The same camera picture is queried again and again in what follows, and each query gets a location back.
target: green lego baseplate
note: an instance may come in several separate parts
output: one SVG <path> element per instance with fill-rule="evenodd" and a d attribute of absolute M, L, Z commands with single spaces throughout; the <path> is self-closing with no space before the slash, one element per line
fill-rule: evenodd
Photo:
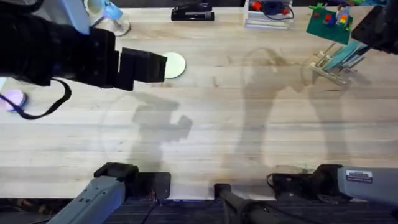
<path fill-rule="evenodd" d="M 335 24 L 329 26 L 323 22 L 325 16 L 331 14 L 336 17 L 336 12 L 329 11 L 324 8 L 315 8 L 312 12 L 310 22 L 308 23 L 307 33 L 317 35 L 319 37 L 335 41 L 341 44 L 348 44 L 349 37 L 351 35 L 351 24 L 354 18 L 350 16 L 348 18 L 348 30 L 347 26 L 343 24 Z"/>

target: dark floor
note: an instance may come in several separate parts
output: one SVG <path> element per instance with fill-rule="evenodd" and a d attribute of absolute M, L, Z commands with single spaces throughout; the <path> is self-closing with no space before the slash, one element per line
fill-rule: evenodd
<path fill-rule="evenodd" d="M 345 205 L 329 205 L 309 202 L 267 202 L 280 211 L 268 208 L 269 213 L 281 223 L 324 223 L 324 224 L 397 224 L 392 216 L 394 208 L 364 202 Z M 154 203 L 127 201 L 117 209 L 105 224 L 139 224 Z M 32 212 L 0 212 L 0 223 L 28 224 L 37 222 L 48 215 Z M 222 224 L 224 223 L 223 204 L 219 201 L 158 203 L 145 224 Z"/>
<path fill-rule="evenodd" d="M 325 0 L 293 0 L 293 6 L 316 5 Z M 188 2 L 208 2 L 214 7 L 242 7 L 244 0 L 112 0 L 118 7 L 175 7 Z"/>

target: red object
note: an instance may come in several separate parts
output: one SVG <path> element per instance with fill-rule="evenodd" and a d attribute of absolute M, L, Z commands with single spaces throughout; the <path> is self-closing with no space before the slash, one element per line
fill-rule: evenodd
<path fill-rule="evenodd" d="M 325 16 L 325 19 L 324 19 L 323 21 L 324 21 L 324 22 L 329 22 L 330 19 L 331 19 L 331 14 L 327 14 L 327 15 Z"/>
<path fill-rule="evenodd" d="M 282 13 L 283 15 L 287 15 L 287 14 L 289 13 L 289 10 L 288 10 L 288 9 L 284 9 L 284 10 L 282 10 L 282 12 L 280 12 L 280 13 Z"/>
<path fill-rule="evenodd" d="M 261 11 L 262 4 L 259 3 L 259 2 L 254 2 L 253 5 L 252 5 L 252 8 L 253 8 L 254 10 L 256 10 L 256 11 Z"/>

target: white disc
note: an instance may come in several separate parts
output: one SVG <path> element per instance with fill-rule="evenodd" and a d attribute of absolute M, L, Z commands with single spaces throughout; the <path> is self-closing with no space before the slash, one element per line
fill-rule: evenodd
<path fill-rule="evenodd" d="M 177 78 L 185 70 L 187 63 L 183 56 L 175 52 L 167 52 L 163 54 L 167 57 L 165 78 Z"/>

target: black strap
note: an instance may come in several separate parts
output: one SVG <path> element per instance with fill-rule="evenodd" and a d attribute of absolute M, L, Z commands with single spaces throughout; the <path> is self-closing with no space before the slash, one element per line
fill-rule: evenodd
<path fill-rule="evenodd" d="M 68 84 L 66 84 L 64 81 L 52 78 L 52 80 L 55 80 L 59 83 L 61 83 L 65 89 L 65 92 L 63 94 L 63 97 L 61 97 L 59 100 L 57 100 L 44 114 L 42 115 L 38 115 L 38 116 L 34 116 L 34 115 L 30 115 L 24 112 L 24 110 L 20 107 L 15 105 L 11 100 L 7 99 L 5 96 L 3 96 L 2 94 L 0 94 L 0 98 L 5 100 L 7 103 L 9 103 L 12 108 L 19 114 L 19 116 L 28 119 L 28 120 L 34 120 L 34 119 L 39 119 L 42 118 L 44 116 L 47 116 L 51 113 L 53 113 L 54 111 L 56 111 L 64 102 L 68 101 L 72 95 L 72 91 L 70 89 L 70 87 L 68 86 Z"/>

